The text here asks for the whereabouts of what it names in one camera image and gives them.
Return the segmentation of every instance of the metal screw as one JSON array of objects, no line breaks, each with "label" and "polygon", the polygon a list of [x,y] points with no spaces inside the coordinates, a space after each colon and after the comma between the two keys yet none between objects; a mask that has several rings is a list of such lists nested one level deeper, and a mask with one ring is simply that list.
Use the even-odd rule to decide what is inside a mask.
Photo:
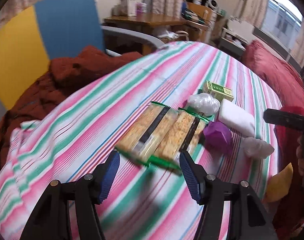
[{"label": "metal screw", "polygon": [[85,180],[90,180],[90,179],[92,179],[92,178],[93,178],[93,175],[92,175],[91,173],[85,174],[85,175],[84,175],[84,179],[85,179]]},{"label": "metal screw", "polygon": [[215,180],[215,175],[213,175],[213,174],[208,174],[208,175],[206,176],[206,178],[209,179],[209,180]]},{"label": "metal screw", "polygon": [[58,180],[52,180],[51,182],[50,182],[50,185],[52,186],[52,187],[55,187],[56,185],[58,185],[59,184],[59,181]]},{"label": "metal screw", "polygon": [[242,181],[241,181],[241,186],[242,186],[242,187],[248,187],[248,186],[249,186],[249,183],[248,183],[246,180],[242,180]]}]

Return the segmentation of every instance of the chair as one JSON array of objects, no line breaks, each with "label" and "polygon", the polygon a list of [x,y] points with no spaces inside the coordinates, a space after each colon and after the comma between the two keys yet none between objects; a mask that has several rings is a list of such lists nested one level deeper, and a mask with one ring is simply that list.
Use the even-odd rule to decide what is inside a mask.
[{"label": "chair", "polygon": [[95,0],[42,0],[11,19],[0,29],[0,118],[47,71],[51,59],[75,57],[87,45],[105,51],[103,35],[154,49],[163,45],[143,33],[101,26]]}]

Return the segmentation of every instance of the green box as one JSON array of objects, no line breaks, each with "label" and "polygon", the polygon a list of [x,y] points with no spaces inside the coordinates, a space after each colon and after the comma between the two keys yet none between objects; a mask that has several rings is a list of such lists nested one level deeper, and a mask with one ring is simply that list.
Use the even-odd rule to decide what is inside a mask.
[{"label": "green box", "polygon": [[233,101],[234,97],[232,95],[232,90],[230,88],[223,87],[221,85],[212,83],[211,81],[205,81],[202,87],[204,93],[208,93],[220,102],[223,98]]}]

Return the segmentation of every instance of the purple plastic bag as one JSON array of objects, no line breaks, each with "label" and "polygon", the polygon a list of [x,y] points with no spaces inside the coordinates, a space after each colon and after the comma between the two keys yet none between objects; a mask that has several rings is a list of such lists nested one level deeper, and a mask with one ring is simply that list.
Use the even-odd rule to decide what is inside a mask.
[{"label": "purple plastic bag", "polygon": [[232,151],[232,134],[230,129],[221,122],[210,122],[203,130],[205,141],[224,154]]}]

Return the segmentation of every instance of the window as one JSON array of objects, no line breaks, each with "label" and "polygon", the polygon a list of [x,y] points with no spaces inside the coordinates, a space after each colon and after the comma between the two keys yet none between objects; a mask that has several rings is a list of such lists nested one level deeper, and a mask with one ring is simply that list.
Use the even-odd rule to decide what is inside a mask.
[{"label": "window", "polygon": [[299,34],[302,14],[290,0],[268,0],[268,7],[261,30],[291,49]]}]

